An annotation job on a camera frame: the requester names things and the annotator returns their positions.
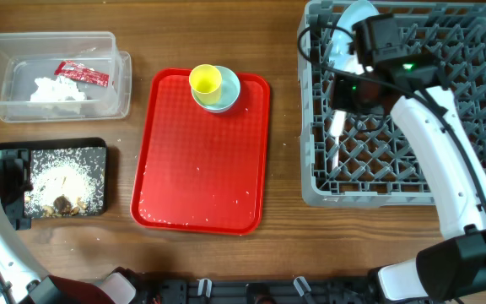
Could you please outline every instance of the transparent storage box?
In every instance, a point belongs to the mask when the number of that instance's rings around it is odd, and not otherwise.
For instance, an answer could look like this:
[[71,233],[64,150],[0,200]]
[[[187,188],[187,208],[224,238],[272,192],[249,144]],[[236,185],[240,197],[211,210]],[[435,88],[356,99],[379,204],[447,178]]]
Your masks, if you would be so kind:
[[[54,75],[62,61],[110,76],[108,87],[76,81],[86,100],[30,101],[35,80]],[[61,122],[125,117],[130,108],[131,58],[110,32],[0,34],[0,118],[4,122]]]

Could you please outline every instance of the cup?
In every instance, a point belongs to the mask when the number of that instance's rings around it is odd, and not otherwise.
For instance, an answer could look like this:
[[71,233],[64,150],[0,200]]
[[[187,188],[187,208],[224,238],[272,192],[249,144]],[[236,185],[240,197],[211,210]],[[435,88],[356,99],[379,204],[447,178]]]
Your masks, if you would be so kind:
[[189,76],[192,93],[204,105],[213,105],[219,101],[222,82],[219,69],[210,64],[195,67]]

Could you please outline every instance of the red candy wrapper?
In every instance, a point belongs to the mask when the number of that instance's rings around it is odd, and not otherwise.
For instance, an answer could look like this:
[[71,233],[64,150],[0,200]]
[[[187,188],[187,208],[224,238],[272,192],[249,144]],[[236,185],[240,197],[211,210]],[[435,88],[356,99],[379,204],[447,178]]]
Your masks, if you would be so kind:
[[98,84],[104,87],[108,86],[108,81],[110,79],[110,75],[108,74],[97,72],[81,63],[75,63],[70,60],[61,62],[54,75],[61,75],[69,79],[84,81],[90,84]]

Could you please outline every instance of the wood surface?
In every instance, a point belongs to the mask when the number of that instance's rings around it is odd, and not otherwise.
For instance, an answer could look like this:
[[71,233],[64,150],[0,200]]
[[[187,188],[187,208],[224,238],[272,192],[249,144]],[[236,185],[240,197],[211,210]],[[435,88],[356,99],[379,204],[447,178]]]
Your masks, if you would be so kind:
[[[98,280],[122,266],[216,280],[326,278],[365,274],[440,242],[434,207],[318,209],[301,198],[295,38],[304,1],[70,2],[0,1],[10,3],[0,5],[0,32],[109,30],[132,56],[132,105],[123,120],[0,121],[0,143],[98,136],[110,146],[105,214],[35,220],[31,230],[19,232],[54,275]],[[271,85],[264,216],[249,236],[146,230],[129,214],[151,79],[163,68],[205,62],[260,74]],[[484,303],[486,292],[464,300]]]

